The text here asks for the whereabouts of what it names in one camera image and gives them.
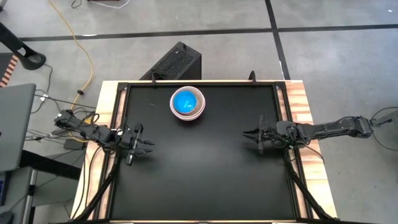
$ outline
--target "white bowl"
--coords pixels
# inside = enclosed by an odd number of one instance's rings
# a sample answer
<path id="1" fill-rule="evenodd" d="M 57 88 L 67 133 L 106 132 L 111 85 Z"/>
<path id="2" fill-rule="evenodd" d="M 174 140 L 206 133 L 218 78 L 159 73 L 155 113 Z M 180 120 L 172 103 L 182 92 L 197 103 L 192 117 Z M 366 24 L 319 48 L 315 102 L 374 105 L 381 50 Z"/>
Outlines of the white bowl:
<path id="1" fill-rule="evenodd" d="M 174 108 L 174 98 L 178 93 L 180 93 L 182 91 L 189 91 L 189 92 L 193 93 L 193 95 L 195 95 L 195 98 L 197 101 L 194 109 L 188 113 L 181 113 Z M 200 90 L 198 90 L 197 88 L 195 88 L 193 86 L 184 86 L 184 87 L 179 88 L 176 92 L 174 92 L 174 94 L 172 95 L 172 97 L 170 99 L 170 109 L 171 109 L 172 113 L 176 117 L 178 117 L 179 119 L 181 119 L 183 121 L 192 121 L 194 119 L 197 119 L 202 114 L 203 110 L 205 109 L 205 105 L 206 105 L 205 97 L 203 96 L 203 94 L 201 93 Z"/>

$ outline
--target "table leg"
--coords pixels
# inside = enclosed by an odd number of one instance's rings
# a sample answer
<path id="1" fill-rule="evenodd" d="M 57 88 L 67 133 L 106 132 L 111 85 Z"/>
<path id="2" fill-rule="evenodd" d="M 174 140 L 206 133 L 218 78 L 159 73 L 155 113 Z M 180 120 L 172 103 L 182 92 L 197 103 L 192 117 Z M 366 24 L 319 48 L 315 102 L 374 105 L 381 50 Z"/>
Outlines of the table leg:
<path id="1" fill-rule="evenodd" d="M 29 152 L 26 150 L 22 151 L 20 167 L 31 167 L 38 171 L 48 172 L 51 174 L 67 177 L 75 180 L 79 180 L 81 169 L 58 162 L 53 159 L 49 159 L 44 156 L 40 156 L 36 153 Z"/>
<path id="2" fill-rule="evenodd" d="M 0 12 L 4 9 L 8 0 L 0 0 Z"/>

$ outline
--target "bowl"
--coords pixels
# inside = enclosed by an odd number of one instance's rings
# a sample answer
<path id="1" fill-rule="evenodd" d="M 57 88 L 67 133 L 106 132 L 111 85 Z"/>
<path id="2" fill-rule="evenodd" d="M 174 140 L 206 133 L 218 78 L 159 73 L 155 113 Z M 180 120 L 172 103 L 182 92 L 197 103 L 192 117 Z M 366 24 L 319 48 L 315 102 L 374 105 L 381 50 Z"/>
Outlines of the bowl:
<path id="1" fill-rule="evenodd" d="M 183 121 L 197 119 L 205 109 L 205 97 L 193 86 L 179 88 L 170 99 L 172 113 Z"/>

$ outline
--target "cable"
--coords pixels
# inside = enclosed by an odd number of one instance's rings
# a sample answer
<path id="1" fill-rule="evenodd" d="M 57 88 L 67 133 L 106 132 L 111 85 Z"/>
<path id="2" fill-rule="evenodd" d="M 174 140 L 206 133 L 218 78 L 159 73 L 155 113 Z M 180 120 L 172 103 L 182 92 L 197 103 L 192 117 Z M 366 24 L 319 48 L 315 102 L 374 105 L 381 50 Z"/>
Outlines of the cable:
<path id="1" fill-rule="evenodd" d="M 97 120 L 100 118 L 100 114 L 98 114 L 98 113 L 90 113 L 89 115 L 87 115 L 87 116 L 85 116 L 83 119 L 82 119 L 82 121 L 84 121 L 86 118 L 89 118 L 89 117 L 91 117 L 91 119 L 90 119 L 90 124 L 77 124 L 77 125 L 79 125 L 79 126 L 92 126 L 95 122 L 97 122 Z M 77 138 L 74 138 L 74 137 L 72 137 L 74 140 L 76 140 L 76 141 L 78 141 L 78 142 L 88 142 L 88 140 L 81 140 L 81 139 L 77 139 Z"/>
<path id="2" fill-rule="evenodd" d="M 288 146 L 289 142 L 286 141 L 281 135 L 274 134 L 274 133 L 267 133 L 267 134 L 275 136 L 277 139 L 279 139 L 280 141 L 282 141 L 284 143 L 283 145 L 278 146 L 277 144 L 275 144 L 274 139 L 272 139 L 272 141 L 271 141 L 272 146 L 274 146 L 276 148 L 285 148 L 286 146 Z"/>
<path id="3" fill-rule="evenodd" d="M 77 159 L 76 159 L 72 164 L 70 164 L 70 165 L 71 165 L 71 166 L 75 165 L 75 163 L 80 159 L 80 157 L 81 157 L 82 155 L 84 155 L 84 152 L 83 152 L 82 154 L 80 154 L 80 156 L 77 157 Z M 63 171 L 63 174 L 66 173 L 66 172 L 69 170 L 69 168 L 70 168 L 70 167 L 68 167 L 67 169 L 65 169 L 65 170 Z M 33 190 L 29 191 L 27 194 L 25 194 L 23 197 L 21 197 L 21 198 L 20 198 L 8 211 L 10 212 L 22 199 L 24 199 L 25 197 L 27 197 L 28 195 L 30 195 L 31 193 L 33 193 L 33 192 L 34 192 L 35 190 L 37 190 L 39 187 L 42 187 L 42 186 L 44 186 L 44 185 L 50 183 L 51 181 L 57 179 L 58 177 L 59 177 L 59 175 L 56 176 L 56 177 L 54 177 L 54 178 L 52 178 L 51 180 L 49 180 L 49 181 L 43 183 L 43 184 L 40 184 L 39 186 L 35 187 Z"/>
<path id="4" fill-rule="evenodd" d="M 35 131 L 35 132 L 40 133 L 40 134 L 47 134 L 47 133 L 43 133 L 43 132 L 41 132 L 41 131 L 38 131 L 38 130 L 32 129 L 32 128 L 28 128 L 28 130 L 29 130 L 29 131 Z"/>
<path id="5" fill-rule="evenodd" d="M 47 64 L 44 64 L 44 66 L 47 66 L 47 67 L 49 67 L 51 69 L 50 70 L 50 74 L 49 74 L 49 84 L 47 85 L 46 91 L 43 91 L 43 90 L 36 90 L 36 91 L 42 91 L 42 92 L 44 92 L 45 95 L 48 95 L 49 94 L 49 90 L 50 90 L 50 85 L 51 85 L 51 74 L 52 74 L 53 68 L 50 65 L 47 65 Z M 35 111 L 31 112 L 30 114 L 37 113 L 41 109 L 43 103 L 44 103 L 44 100 L 41 101 L 39 107 Z"/>
<path id="6" fill-rule="evenodd" d="M 87 207 L 87 201 L 88 201 L 88 191 L 90 189 L 90 174 L 91 174 L 91 166 L 93 165 L 93 161 L 95 159 L 95 155 L 97 154 L 97 152 L 99 151 L 99 149 L 101 148 L 101 146 L 98 146 L 98 148 L 96 149 L 96 151 L 93 154 L 93 157 L 91 158 L 90 161 L 90 165 L 88 166 L 88 183 L 87 183 L 87 193 L 86 193 L 86 200 L 85 200 L 85 207 Z"/>
<path id="7" fill-rule="evenodd" d="M 315 152 L 316 154 L 318 154 L 318 156 L 321 158 L 322 162 L 325 163 L 325 160 L 323 159 L 323 156 L 319 152 L 317 152 L 316 150 L 314 150 L 310 146 L 304 145 L 304 147 L 306 147 L 306 148 L 312 150 L 313 152 Z"/>
<path id="8" fill-rule="evenodd" d="M 85 106 L 87 108 L 96 109 L 94 106 L 87 106 L 87 105 L 81 105 L 81 104 L 78 104 L 78 103 L 71 103 L 69 101 L 59 100 L 59 99 L 51 98 L 49 96 L 46 97 L 46 96 L 40 96 L 40 95 L 37 95 L 37 94 L 35 94 L 35 96 L 44 97 L 44 98 L 47 98 L 47 99 L 50 99 L 50 100 L 54 100 L 54 101 L 59 101 L 59 102 L 62 102 L 62 103 L 69 103 L 71 105 Z"/>
<path id="9" fill-rule="evenodd" d="M 76 0 L 73 0 L 72 4 L 70 5 L 70 7 L 72 7 L 72 9 L 76 9 L 77 7 L 81 6 L 81 0 L 80 0 L 79 5 L 77 5 L 77 6 L 74 6 L 75 2 L 76 2 Z"/>
<path id="10" fill-rule="evenodd" d="M 48 2 L 49 2 L 50 5 L 55 9 L 55 11 L 56 11 L 56 12 L 58 13 L 58 15 L 61 17 L 61 19 L 64 21 L 65 25 L 68 27 L 70 33 L 72 34 L 72 37 L 73 37 L 73 40 L 75 41 L 75 44 L 76 44 L 79 48 L 81 48 L 82 51 L 84 51 L 84 53 L 85 53 L 86 56 L 87 56 L 88 61 L 90 62 L 90 77 L 89 77 L 89 79 L 87 80 L 87 82 L 85 83 L 85 85 L 83 86 L 83 88 L 81 88 L 80 90 L 78 90 L 78 93 L 79 93 L 79 94 L 77 94 L 77 96 L 76 96 L 75 100 L 73 101 L 73 104 L 72 104 L 72 106 L 71 106 L 71 108 L 70 108 L 70 109 L 72 110 L 73 107 L 74 107 L 75 105 L 78 105 L 78 104 L 76 104 L 77 99 L 79 99 L 80 94 L 83 93 L 83 90 L 88 86 L 88 84 L 90 84 L 91 79 L 93 78 L 93 74 L 94 74 L 94 65 L 93 65 L 93 61 L 91 60 L 91 57 L 90 57 L 90 55 L 88 54 L 88 52 L 84 49 L 83 46 L 81 46 L 81 45 L 79 44 L 79 42 L 77 42 L 77 39 L 76 39 L 76 37 L 75 37 L 75 33 L 73 32 L 73 30 L 72 30 L 72 28 L 70 27 L 70 25 L 69 25 L 69 23 L 67 22 L 67 20 L 66 20 L 66 19 L 64 18 L 64 16 L 61 14 L 61 12 L 57 9 L 57 7 L 55 7 L 54 3 L 53 3 L 51 0 L 48 0 Z"/>
<path id="11" fill-rule="evenodd" d="M 43 140 L 46 140 L 46 141 L 51 141 L 51 142 L 55 142 L 55 143 L 58 143 L 58 144 L 61 144 L 61 145 L 63 145 L 63 143 L 62 142 L 57 142 L 57 141 L 54 141 L 54 140 L 49 140 L 49 139 L 45 139 L 45 138 L 43 138 Z M 36 140 L 36 139 L 25 139 L 25 141 L 38 141 L 38 140 Z"/>
<path id="12" fill-rule="evenodd" d="M 70 199 L 68 199 L 68 200 L 63 204 L 63 207 L 64 207 L 65 211 L 66 211 L 67 214 L 68 214 L 68 218 L 70 218 L 70 214 L 69 214 L 69 211 L 68 211 L 67 206 L 68 206 L 70 200 L 72 200 L 73 198 L 74 198 L 74 197 L 71 197 Z"/>
<path id="13" fill-rule="evenodd" d="M 37 89 L 36 91 L 41 91 L 43 94 L 45 94 L 45 91 L 44 91 L 44 90 Z M 59 105 L 55 100 L 53 100 L 53 102 L 56 104 L 56 106 L 57 106 L 57 108 L 58 108 L 58 111 L 61 112 L 60 105 Z"/>
<path id="14" fill-rule="evenodd" d="M 105 5 L 105 4 L 96 2 L 96 1 L 90 1 L 90 2 L 95 3 L 95 4 L 98 4 L 98 5 L 100 5 L 100 6 L 111 7 L 111 8 L 113 8 L 113 9 L 121 9 L 121 8 L 123 8 L 125 5 L 129 4 L 130 1 L 131 1 L 131 0 L 128 0 L 126 3 L 124 3 L 122 6 L 119 6 L 119 7 Z"/>
<path id="15" fill-rule="evenodd" d="M 34 134 L 34 136 L 27 136 L 26 138 L 26 140 L 36 140 L 36 141 L 39 141 L 39 140 L 41 140 L 41 139 L 44 139 L 44 140 L 48 140 L 48 139 L 61 139 L 61 140 L 67 140 L 67 139 L 70 139 L 71 138 L 71 136 L 56 136 L 56 137 L 52 137 L 52 135 L 51 134 L 45 134 L 45 135 L 42 135 L 42 134 L 37 134 L 37 133 L 34 133 L 34 132 L 32 132 L 32 131 L 29 131 L 29 130 L 26 130 L 28 133 L 31 133 L 31 134 Z M 75 137 L 75 138 L 80 138 L 80 139 L 82 139 L 82 140 L 86 140 L 85 138 L 81 138 L 81 137 L 79 137 L 79 136 L 73 136 L 73 137 Z"/>
<path id="16" fill-rule="evenodd" d="M 378 112 L 376 112 L 376 113 L 372 116 L 371 121 L 372 121 L 372 120 L 374 119 L 374 117 L 375 117 L 377 114 L 379 114 L 380 112 L 385 111 L 385 110 L 388 110 L 388 109 L 397 109 L 397 108 L 398 108 L 398 106 L 390 106 L 390 107 L 387 107 L 387 108 L 383 108 L 383 109 L 379 110 Z M 380 141 L 376 138 L 376 136 L 374 135 L 374 131 L 372 132 L 372 136 L 373 136 L 374 140 L 376 140 L 376 142 L 377 142 L 381 147 L 383 147 L 384 149 L 388 149 L 388 150 L 390 150 L 390 151 L 395 151 L 395 152 L 398 151 L 398 149 L 393 149 L 393 148 L 390 148 L 390 147 L 387 147 L 387 146 L 381 144 L 381 142 L 380 142 Z"/>

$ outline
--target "blue ball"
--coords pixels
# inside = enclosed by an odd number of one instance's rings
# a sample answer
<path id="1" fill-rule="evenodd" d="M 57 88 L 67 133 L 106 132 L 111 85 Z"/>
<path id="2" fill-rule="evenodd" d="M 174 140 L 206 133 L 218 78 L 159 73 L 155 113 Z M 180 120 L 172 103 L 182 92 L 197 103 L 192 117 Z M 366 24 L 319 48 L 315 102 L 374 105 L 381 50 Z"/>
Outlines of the blue ball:
<path id="1" fill-rule="evenodd" d="M 181 91 L 175 95 L 173 104 L 179 113 L 189 113 L 195 109 L 197 99 L 192 92 Z"/>

